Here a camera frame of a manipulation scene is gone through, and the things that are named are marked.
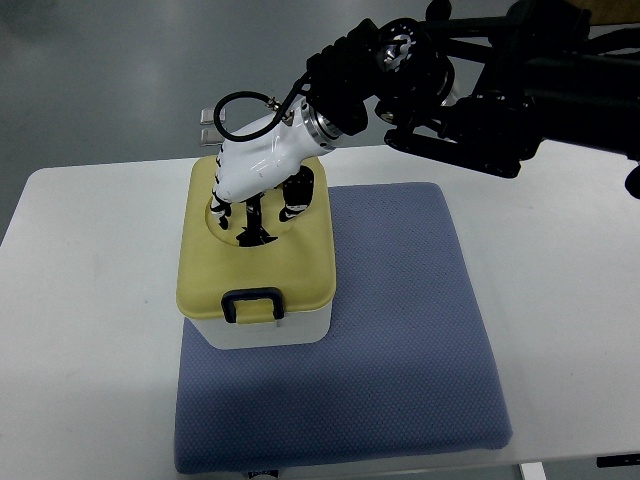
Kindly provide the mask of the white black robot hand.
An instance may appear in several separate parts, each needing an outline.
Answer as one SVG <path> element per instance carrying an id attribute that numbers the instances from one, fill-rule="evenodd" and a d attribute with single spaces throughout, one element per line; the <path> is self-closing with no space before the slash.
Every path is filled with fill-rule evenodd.
<path id="1" fill-rule="evenodd" d="M 281 222 L 295 218 L 311 204 L 314 177 L 302 162 L 334 150 L 343 132 L 304 99 L 282 112 L 284 117 L 275 124 L 272 113 L 221 143 L 210 203 L 210 213 L 221 229 L 229 228 L 234 204 L 260 198 L 276 187 L 283 191 Z"/>

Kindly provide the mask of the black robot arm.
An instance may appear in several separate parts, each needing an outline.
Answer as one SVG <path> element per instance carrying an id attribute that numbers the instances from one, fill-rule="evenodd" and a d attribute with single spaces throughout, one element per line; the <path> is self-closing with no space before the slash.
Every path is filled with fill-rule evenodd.
<path id="1" fill-rule="evenodd" d="M 455 19 L 434 1 L 420 21 L 364 20 L 307 60 L 271 116 L 224 134 L 215 199 L 245 201 L 362 132 L 369 98 L 387 145 L 498 177 L 546 140 L 637 160 L 639 31 L 591 37 L 596 9 L 519 1 L 502 17 Z"/>

